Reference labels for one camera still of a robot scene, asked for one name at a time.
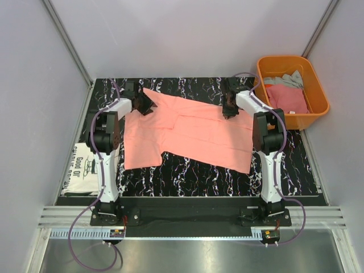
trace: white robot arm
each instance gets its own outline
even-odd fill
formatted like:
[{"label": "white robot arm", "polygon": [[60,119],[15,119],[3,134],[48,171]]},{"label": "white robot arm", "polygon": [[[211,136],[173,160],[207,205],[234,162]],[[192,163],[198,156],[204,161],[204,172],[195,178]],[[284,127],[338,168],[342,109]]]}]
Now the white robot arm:
[{"label": "white robot arm", "polygon": [[238,108],[241,108],[253,117],[253,145],[262,162],[260,216],[266,218],[282,214],[284,213],[284,202],[277,191],[278,189],[282,192],[280,180],[282,153],[276,155],[276,159],[274,156],[283,143],[283,128],[269,109],[278,114],[283,122],[284,113],[281,109],[273,109],[264,104],[253,92],[243,90],[244,86],[238,81],[239,79],[235,77],[224,80],[222,112],[225,118],[231,118],[238,114]]},{"label": "white robot arm", "polygon": [[[117,170],[115,169],[115,157],[120,148],[121,138],[119,120],[134,109],[143,115],[152,113],[151,107],[156,107],[156,105],[143,91],[139,92],[139,84],[133,81],[126,82],[123,97],[117,98],[111,105],[111,107],[99,114],[94,128],[91,128],[91,124],[97,111],[89,112],[87,116],[86,145],[94,153],[100,197],[93,215],[96,216],[95,218],[99,215],[107,215],[120,219],[119,191],[116,185]],[[91,132],[93,132],[95,146],[101,158],[91,144]]]}]

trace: orange basket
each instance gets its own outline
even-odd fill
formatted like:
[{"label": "orange basket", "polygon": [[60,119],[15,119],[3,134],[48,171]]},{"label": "orange basket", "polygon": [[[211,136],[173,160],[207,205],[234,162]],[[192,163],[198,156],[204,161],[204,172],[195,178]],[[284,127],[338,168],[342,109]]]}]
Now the orange basket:
[{"label": "orange basket", "polygon": [[263,83],[265,77],[282,77],[298,70],[303,79],[303,95],[309,114],[284,114],[288,130],[303,130],[316,119],[329,111],[330,105],[311,63],[301,56],[266,56],[257,62],[258,75],[262,84],[256,88],[255,94],[271,107],[268,94]]}]

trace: metal frame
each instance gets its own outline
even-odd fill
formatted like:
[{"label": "metal frame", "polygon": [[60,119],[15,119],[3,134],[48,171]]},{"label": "metal frame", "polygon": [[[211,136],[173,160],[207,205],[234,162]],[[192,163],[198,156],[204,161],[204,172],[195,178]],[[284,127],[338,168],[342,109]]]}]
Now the metal frame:
[{"label": "metal frame", "polygon": [[45,9],[48,11],[57,31],[59,32],[62,41],[64,42],[65,46],[67,47],[68,52],[71,54],[71,57],[75,64],[77,65],[80,73],[82,74],[84,80],[86,81],[87,85],[90,87],[92,85],[93,79],[90,77],[89,73],[87,72],[84,64],[82,63],[75,47],[73,46],[73,43],[71,42],[71,39],[69,38],[65,27],[63,26],[63,23],[52,3],[51,0],[42,0],[42,3],[44,4]]},{"label": "metal frame", "polygon": [[[30,261],[27,272],[39,272],[46,253],[47,243],[52,235],[54,238],[61,233],[52,233],[52,230],[66,231],[69,229],[71,223],[75,217],[80,214],[86,207],[84,206],[46,206],[43,210],[42,217],[39,222],[39,236],[38,241]],[[303,220],[302,209],[297,206],[287,207],[291,214],[292,226],[281,227],[281,229],[299,229]],[[343,268],[347,273],[360,273],[360,267],[355,257],[355,253],[349,241],[348,231],[346,229],[345,221],[342,217],[342,213],[337,206],[309,206],[305,207],[307,213],[306,229],[326,229],[331,230],[333,238],[337,246],[337,250],[342,262]],[[82,237],[82,231],[100,231],[100,227],[90,226],[89,221],[91,217],[91,211],[87,211],[79,219],[75,225],[75,232],[81,231],[78,234],[78,238]],[[259,233],[261,229],[267,227],[254,227],[252,228],[253,236],[251,238],[230,238],[230,237],[217,237],[217,238],[158,238],[158,240],[178,240],[178,239],[190,239],[190,240],[214,240],[214,241],[228,241],[240,239],[242,241],[254,241],[259,239]],[[104,226],[102,231],[108,231],[110,229],[121,229],[123,226]],[[138,238],[138,237],[126,237],[125,239],[140,240],[148,239],[153,240],[156,238]]]},{"label": "metal frame", "polygon": [[333,15],[339,2],[340,2],[340,0],[331,0],[330,1],[330,3],[328,4],[328,7],[326,8],[324,14],[322,15],[322,17],[319,21],[315,31],[313,32],[310,40],[308,41],[308,44],[306,45],[305,50],[302,53],[302,57],[304,57],[306,59],[309,57],[313,47],[315,46],[319,37],[321,36],[322,32],[324,31],[326,25],[329,22],[329,19]]}]

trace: black marble mat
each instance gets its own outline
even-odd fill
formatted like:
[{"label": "black marble mat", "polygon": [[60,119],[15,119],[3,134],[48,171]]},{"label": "black marble mat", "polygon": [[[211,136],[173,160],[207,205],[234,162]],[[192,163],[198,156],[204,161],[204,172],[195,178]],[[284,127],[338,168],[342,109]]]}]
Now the black marble mat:
[{"label": "black marble mat", "polygon": [[[253,87],[253,78],[242,78]],[[123,88],[126,79],[118,79]],[[145,88],[189,100],[221,105],[221,78],[142,78]],[[116,98],[110,81],[98,79],[89,109],[100,109]],[[84,132],[80,142],[84,141]],[[256,196],[262,189],[260,158],[253,151],[250,173],[198,162],[169,152],[159,167],[124,170],[123,144],[117,181],[123,196]],[[317,195],[317,188],[299,131],[289,131],[282,157],[282,189],[285,195]]]}]

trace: pink shirt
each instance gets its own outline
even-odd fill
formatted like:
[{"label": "pink shirt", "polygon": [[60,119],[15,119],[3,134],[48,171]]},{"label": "pink shirt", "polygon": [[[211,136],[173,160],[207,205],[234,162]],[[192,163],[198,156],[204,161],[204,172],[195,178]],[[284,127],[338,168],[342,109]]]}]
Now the pink shirt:
[{"label": "pink shirt", "polygon": [[249,173],[253,119],[243,110],[225,120],[221,106],[169,96],[144,88],[158,107],[125,116],[125,169],[160,166],[171,152],[215,166]]}]

